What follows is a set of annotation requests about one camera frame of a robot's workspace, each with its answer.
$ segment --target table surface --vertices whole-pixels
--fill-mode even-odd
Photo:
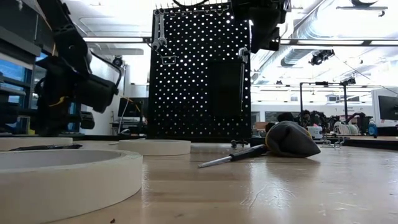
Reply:
[[[109,143],[81,144],[117,148]],[[264,156],[197,169],[231,151],[227,144],[192,144],[189,155],[144,157],[137,194],[53,223],[398,223],[394,151],[324,148],[309,159]]]

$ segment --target tape roll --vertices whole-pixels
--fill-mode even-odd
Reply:
[[[157,139],[121,140],[118,148],[138,152],[143,156],[177,156],[191,153],[191,142]]]
[[[0,151],[8,151],[18,147],[69,145],[73,143],[72,138],[58,137],[12,137],[0,138]]]
[[[141,188],[142,156],[129,151],[0,152],[0,223],[47,223],[92,212]]]

